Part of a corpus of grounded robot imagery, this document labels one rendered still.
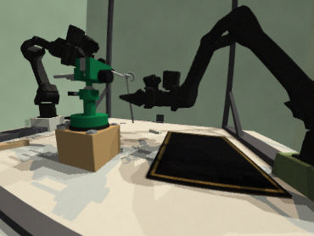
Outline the brown wooden block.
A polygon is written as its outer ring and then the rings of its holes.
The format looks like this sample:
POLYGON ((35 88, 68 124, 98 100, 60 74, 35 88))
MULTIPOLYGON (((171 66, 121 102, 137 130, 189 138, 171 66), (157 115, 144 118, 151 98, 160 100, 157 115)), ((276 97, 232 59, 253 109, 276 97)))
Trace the brown wooden block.
POLYGON ((59 163, 96 172, 121 151, 120 124, 95 134, 55 129, 59 163))

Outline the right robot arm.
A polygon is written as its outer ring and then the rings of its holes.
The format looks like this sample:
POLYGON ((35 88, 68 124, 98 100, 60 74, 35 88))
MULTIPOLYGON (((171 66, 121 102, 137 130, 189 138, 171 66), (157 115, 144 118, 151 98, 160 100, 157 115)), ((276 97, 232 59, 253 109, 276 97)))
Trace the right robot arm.
POLYGON ((85 35, 85 33, 86 32, 82 29, 69 25, 66 39, 59 37, 54 42, 47 42, 45 39, 45 41, 43 41, 43 38, 41 39, 41 37, 34 36, 32 39, 24 41, 21 45, 20 51, 22 52, 24 58, 31 63, 31 68, 38 84, 38 89, 34 99, 35 105, 39 105, 40 116, 37 118, 52 118, 58 116, 55 108, 55 105, 59 104, 58 89, 56 85, 50 84, 47 73, 42 64, 42 57, 45 54, 45 49, 47 49, 49 53, 51 52, 50 54, 54 57, 61 58, 64 45, 66 43, 71 43, 77 47, 79 46, 79 48, 82 48, 83 51, 93 55, 93 53, 96 53, 99 50, 98 43, 96 43, 91 37, 85 35), (35 45, 44 48, 38 48, 35 47, 35 45), (42 102, 52 103, 42 104, 42 102))

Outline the green bench vise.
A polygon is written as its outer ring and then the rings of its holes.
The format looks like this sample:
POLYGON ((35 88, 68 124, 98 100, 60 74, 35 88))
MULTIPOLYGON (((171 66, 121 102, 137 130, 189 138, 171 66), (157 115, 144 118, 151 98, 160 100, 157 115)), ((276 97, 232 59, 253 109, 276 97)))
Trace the green bench vise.
MULTIPOLYGON (((101 83, 98 80, 98 71, 106 69, 111 70, 111 66, 91 57, 86 57, 86 76, 84 76, 85 71, 80 70, 80 59, 76 59, 74 80, 85 81, 86 86, 92 86, 93 83, 101 83)), ((79 89, 77 96, 83 99, 84 113, 70 115, 71 126, 96 127, 109 123, 108 114, 96 113, 96 100, 99 99, 99 90, 79 89)))

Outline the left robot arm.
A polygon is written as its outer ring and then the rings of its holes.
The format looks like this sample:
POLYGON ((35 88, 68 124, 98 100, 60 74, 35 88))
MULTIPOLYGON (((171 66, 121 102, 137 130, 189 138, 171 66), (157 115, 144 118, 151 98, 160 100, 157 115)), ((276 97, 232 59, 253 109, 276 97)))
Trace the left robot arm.
POLYGON ((213 53, 235 42, 249 48, 287 91, 292 101, 284 104, 293 117, 303 120, 305 128, 310 130, 306 132, 300 153, 291 156, 314 166, 314 81, 262 30, 254 13, 245 5, 218 20, 201 38, 187 78, 180 87, 181 72, 163 71, 162 88, 170 90, 164 92, 163 106, 175 112, 178 108, 193 107, 213 53), (226 31, 228 34, 221 36, 226 31))

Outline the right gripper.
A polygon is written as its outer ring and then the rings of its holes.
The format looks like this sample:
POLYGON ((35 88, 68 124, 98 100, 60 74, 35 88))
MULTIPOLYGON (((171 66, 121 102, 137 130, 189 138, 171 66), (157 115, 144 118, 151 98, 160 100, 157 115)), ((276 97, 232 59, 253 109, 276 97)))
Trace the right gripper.
MULTIPOLYGON (((76 59, 86 58, 86 57, 92 58, 93 56, 73 44, 66 43, 63 48, 61 59, 64 64, 76 67, 76 59)), ((107 65, 109 64, 109 61, 105 59, 99 58, 98 61, 103 62, 107 65)))

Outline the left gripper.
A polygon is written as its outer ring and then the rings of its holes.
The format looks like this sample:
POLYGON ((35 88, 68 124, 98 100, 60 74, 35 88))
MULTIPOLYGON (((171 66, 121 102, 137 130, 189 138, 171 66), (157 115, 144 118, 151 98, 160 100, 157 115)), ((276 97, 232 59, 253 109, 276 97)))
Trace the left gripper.
POLYGON ((155 93, 152 87, 145 87, 144 90, 146 90, 145 93, 142 89, 139 89, 136 93, 120 95, 119 98, 139 107, 145 105, 143 106, 145 109, 152 109, 154 106, 161 107, 164 105, 165 93, 163 91, 155 93), (145 95, 146 99, 144 97, 145 95))

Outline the black mat with tan border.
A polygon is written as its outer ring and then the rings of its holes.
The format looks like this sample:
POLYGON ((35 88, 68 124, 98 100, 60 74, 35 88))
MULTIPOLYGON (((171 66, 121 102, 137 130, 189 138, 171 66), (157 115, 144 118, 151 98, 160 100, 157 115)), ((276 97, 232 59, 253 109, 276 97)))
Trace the black mat with tan border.
POLYGON ((223 136, 170 132, 147 179, 189 187, 292 199, 292 195, 223 136))

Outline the tan wooden bar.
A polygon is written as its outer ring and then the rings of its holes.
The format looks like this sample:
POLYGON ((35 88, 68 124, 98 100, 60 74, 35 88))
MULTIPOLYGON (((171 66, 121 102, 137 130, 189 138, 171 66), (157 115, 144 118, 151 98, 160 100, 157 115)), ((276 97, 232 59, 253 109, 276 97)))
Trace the tan wooden bar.
POLYGON ((8 143, 0 143, 0 150, 13 149, 13 148, 24 147, 24 146, 29 146, 29 145, 30 145, 29 139, 8 142, 8 143))

